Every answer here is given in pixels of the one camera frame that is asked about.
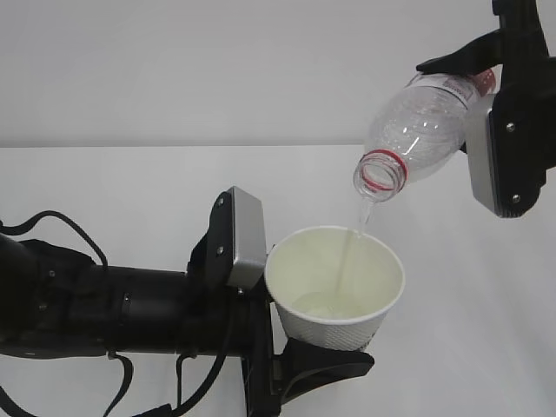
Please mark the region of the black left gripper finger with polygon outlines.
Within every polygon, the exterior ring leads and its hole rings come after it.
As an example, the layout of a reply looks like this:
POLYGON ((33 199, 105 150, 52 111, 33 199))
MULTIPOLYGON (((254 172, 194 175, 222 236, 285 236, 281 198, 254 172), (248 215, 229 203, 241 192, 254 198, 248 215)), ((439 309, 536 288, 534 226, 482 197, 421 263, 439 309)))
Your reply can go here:
POLYGON ((359 350, 342 351, 317 347, 288 338, 280 354, 271 359, 271 393, 279 416, 283 405, 336 382, 367 375, 374 357, 359 350))

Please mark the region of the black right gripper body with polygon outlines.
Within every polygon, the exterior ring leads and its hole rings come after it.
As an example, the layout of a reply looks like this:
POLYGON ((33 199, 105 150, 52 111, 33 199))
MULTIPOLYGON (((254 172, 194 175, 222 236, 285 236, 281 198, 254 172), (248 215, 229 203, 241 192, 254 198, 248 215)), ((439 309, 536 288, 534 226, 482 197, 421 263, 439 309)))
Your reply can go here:
POLYGON ((555 58, 534 1, 493 1, 501 36, 500 102, 515 113, 535 164, 555 166, 555 58))

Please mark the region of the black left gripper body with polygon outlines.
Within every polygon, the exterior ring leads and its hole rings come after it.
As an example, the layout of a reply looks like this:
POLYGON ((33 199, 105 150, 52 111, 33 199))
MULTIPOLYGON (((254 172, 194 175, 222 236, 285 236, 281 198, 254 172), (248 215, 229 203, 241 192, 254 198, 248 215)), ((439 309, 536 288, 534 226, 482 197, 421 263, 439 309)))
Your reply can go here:
POLYGON ((278 416, 281 401, 275 388, 274 342, 270 315, 270 298, 265 290, 233 294, 224 310, 222 333, 216 338, 215 361, 201 385, 182 400, 182 363, 187 357, 203 354, 199 346, 183 352, 176 361, 178 404, 174 416, 184 416, 196 407, 213 387, 225 360, 239 357, 248 416, 278 416))

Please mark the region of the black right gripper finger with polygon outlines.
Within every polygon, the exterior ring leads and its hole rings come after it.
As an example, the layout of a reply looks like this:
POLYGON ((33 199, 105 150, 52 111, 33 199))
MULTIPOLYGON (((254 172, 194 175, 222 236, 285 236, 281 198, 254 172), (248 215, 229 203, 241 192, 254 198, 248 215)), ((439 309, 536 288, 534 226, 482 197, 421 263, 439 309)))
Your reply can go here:
POLYGON ((418 64, 416 70, 424 75, 478 75, 502 64, 502 40, 501 30, 491 31, 472 40, 453 53, 418 64))

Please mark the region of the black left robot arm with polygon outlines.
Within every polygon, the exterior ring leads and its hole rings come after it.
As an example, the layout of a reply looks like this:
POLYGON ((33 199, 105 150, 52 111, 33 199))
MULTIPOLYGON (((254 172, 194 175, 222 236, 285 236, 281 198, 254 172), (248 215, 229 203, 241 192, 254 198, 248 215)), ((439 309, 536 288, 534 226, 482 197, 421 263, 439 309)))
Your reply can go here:
POLYGON ((1 352, 35 360, 107 356, 124 367, 132 353, 208 355, 214 364, 186 400, 150 410, 182 416, 209 391, 229 356, 242 361, 247 413, 276 416, 291 400, 319 387, 361 377, 374 358, 289 340, 276 354, 270 299, 258 282, 246 294, 210 289, 207 261, 187 272, 103 267, 80 252, 39 240, 1 240, 1 352))

